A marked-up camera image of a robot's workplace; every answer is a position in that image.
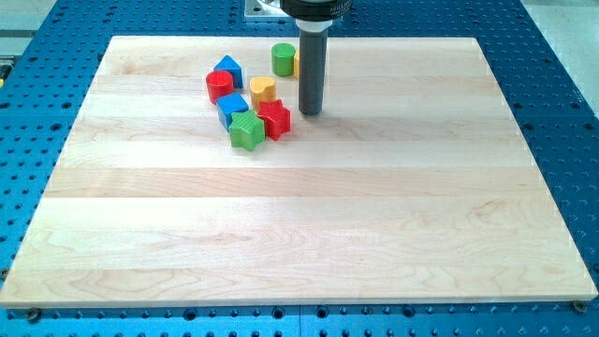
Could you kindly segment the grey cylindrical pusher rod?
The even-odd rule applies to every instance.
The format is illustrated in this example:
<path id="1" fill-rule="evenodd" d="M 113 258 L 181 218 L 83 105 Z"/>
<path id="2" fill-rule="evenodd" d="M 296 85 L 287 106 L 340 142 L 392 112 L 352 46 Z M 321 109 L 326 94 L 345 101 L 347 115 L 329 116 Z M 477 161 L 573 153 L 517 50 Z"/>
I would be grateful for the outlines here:
<path id="1" fill-rule="evenodd" d="M 296 19 L 299 28 L 299 111 L 307 116 L 322 111 L 328 29 L 332 21 Z"/>

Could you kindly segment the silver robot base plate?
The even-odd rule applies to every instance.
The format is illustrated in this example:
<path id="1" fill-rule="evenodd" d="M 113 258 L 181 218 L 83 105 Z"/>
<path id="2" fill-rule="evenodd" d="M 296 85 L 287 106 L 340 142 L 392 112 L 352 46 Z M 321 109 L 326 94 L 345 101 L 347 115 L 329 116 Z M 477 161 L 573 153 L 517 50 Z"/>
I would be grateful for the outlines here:
<path id="1" fill-rule="evenodd" d="M 244 16 L 250 19 L 284 18 L 280 0 L 245 0 Z"/>

